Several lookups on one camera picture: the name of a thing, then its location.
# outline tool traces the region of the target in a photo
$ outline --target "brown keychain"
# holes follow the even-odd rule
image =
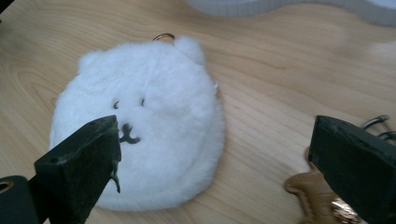
[[[323,174],[307,159],[311,171],[291,176],[285,182],[287,192],[300,199],[304,209],[304,219],[299,224],[357,224],[358,215],[335,194],[327,184]]]

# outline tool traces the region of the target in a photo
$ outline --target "wood grain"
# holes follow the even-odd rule
[[[219,83],[226,147],[208,190],[146,213],[94,208],[87,223],[297,223],[282,187],[309,170],[315,115],[396,129],[396,29],[341,9],[300,4],[252,17],[207,16],[183,0],[15,1],[0,23],[0,176],[35,174],[58,94],[93,49],[191,35]]]

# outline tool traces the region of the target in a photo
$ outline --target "white plush pouch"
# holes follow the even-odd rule
[[[110,181],[97,205],[171,208],[209,186],[223,150],[224,122],[196,40],[126,43],[84,55],[56,103],[49,148],[108,115],[119,122],[120,193]]]

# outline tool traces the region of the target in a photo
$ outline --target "curved white object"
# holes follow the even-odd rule
[[[324,3],[344,7],[369,22],[396,26],[396,0],[186,0],[204,13],[223,17],[255,15],[296,3]]]

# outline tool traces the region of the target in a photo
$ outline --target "bear ear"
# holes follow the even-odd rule
[[[91,52],[86,53],[83,55],[78,62],[79,68],[82,69],[92,63],[96,58],[98,58],[100,55],[102,55],[104,51],[99,49],[99,50],[94,50]]]
[[[195,39],[189,36],[181,36],[174,41],[174,46],[196,63],[201,65],[205,64],[204,52],[202,51],[198,41]]]

